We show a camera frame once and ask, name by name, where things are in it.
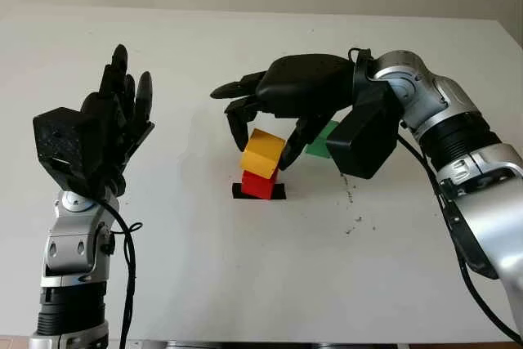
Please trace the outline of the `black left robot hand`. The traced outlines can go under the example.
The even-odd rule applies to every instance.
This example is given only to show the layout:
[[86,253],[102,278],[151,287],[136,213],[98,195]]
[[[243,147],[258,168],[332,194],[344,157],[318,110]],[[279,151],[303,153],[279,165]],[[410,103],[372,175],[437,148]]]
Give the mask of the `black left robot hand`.
[[119,44],[104,68],[100,89],[87,96],[81,111],[101,125],[101,164],[95,171],[96,193],[108,187],[119,197],[124,194],[123,172],[136,150],[152,132],[150,121],[153,84],[145,71],[135,81],[127,72],[127,49]]

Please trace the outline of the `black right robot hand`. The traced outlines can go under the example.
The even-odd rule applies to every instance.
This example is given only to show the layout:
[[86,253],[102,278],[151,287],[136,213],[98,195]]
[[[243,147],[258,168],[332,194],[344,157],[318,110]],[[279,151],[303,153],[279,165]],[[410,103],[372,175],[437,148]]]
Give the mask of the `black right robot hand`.
[[352,103],[354,62],[329,54],[301,54],[274,60],[267,70],[244,75],[215,88],[212,99],[229,99],[225,115],[239,150],[248,144],[248,123],[257,114],[296,119],[278,168],[288,168],[326,127]]

